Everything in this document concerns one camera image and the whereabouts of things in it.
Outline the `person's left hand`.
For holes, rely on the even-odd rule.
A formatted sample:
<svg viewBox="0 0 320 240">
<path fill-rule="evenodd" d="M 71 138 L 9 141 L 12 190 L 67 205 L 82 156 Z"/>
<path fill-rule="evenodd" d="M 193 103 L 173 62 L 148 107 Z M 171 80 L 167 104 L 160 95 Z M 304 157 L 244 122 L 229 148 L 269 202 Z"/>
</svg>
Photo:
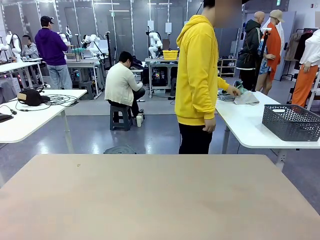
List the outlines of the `person's left hand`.
<svg viewBox="0 0 320 240">
<path fill-rule="evenodd" d="M 229 85 L 226 91 L 234 97 L 239 97 L 242 94 L 242 92 L 237 87 L 232 85 Z"/>
</svg>

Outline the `person's right hand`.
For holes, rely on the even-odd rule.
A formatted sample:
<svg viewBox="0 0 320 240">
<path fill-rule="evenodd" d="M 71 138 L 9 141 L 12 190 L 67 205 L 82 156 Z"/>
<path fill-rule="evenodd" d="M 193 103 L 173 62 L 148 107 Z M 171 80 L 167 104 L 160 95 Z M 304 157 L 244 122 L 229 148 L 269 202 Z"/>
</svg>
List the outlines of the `person's right hand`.
<svg viewBox="0 0 320 240">
<path fill-rule="evenodd" d="M 204 128 L 202 129 L 203 131 L 207 133 L 213 133 L 216 129 L 216 118 L 212 119 L 205 119 L 204 120 Z"/>
</svg>

